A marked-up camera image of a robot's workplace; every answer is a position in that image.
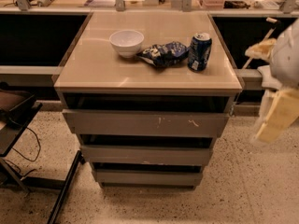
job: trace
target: terrazzo floor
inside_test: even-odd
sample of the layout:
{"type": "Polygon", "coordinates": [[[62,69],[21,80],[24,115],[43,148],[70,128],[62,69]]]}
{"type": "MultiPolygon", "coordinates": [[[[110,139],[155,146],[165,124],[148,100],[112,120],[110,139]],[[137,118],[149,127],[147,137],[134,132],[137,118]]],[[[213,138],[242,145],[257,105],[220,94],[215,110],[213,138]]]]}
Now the terrazzo floor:
{"type": "MultiPolygon", "coordinates": [[[[94,182],[89,163],[79,165],[56,223],[299,223],[299,122],[272,145],[250,143],[256,116],[231,117],[217,141],[204,178],[195,190],[106,187],[94,182]]],[[[30,124],[41,142],[36,162],[11,151],[21,172],[65,179],[78,150],[60,110],[45,106],[30,124]]],[[[26,131],[16,149],[34,157],[34,136],[26,131]]],[[[0,223],[47,223],[58,192],[0,189],[0,223]]]]}

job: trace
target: bowl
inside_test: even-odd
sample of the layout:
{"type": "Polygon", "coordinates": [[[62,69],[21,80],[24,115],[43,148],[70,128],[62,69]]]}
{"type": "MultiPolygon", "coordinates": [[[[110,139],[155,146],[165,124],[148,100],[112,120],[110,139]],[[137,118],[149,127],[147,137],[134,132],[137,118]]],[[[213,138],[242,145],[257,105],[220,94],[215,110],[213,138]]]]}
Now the bowl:
{"type": "Polygon", "coordinates": [[[124,58],[134,57],[140,51],[143,40],[143,34],[135,30],[121,30],[109,38],[112,48],[124,58]]]}

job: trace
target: snack bag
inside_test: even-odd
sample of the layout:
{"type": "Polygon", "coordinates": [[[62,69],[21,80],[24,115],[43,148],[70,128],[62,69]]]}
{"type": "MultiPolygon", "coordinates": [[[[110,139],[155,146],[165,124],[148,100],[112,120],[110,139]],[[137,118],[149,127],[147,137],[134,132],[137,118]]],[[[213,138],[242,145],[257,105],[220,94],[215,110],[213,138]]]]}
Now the snack bag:
{"type": "Polygon", "coordinates": [[[157,68],[166,68],[180,63],[188,57],[189,48],[180,42],[173,41],[164,45],[152,45],[136,54],[147,63],[157,68]]]}

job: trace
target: drawer cabinet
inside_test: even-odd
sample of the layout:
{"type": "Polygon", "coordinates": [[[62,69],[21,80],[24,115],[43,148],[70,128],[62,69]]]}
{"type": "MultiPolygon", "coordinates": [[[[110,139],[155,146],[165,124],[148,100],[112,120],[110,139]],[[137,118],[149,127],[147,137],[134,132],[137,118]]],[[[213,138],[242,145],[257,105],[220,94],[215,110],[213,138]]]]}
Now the drawer cabinet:
{"type": "Polygon", "coordinates": [[[195,188],[234,96],[63,93],[64,118],[93,177],[111,184],[195,188]]]}

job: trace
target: cabinet top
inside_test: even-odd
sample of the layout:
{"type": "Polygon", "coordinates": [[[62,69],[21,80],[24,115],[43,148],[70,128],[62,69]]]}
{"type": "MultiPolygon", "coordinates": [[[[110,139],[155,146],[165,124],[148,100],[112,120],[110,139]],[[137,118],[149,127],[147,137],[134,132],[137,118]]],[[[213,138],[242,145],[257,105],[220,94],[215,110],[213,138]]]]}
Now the cabinet top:
{"type": "Polygon", "coordinates": [[[237,92],[242,87],[205,11],[96,11],[55,82],[57,91],[237,92]],[[120,57],[109,37],[122,29],[143,33],[142,49],[178,41],[191,44],[195,33],[209,33],[213,44],[206,70],[194,73],[187,59],[156,69],[138,58],[120,57]]]}

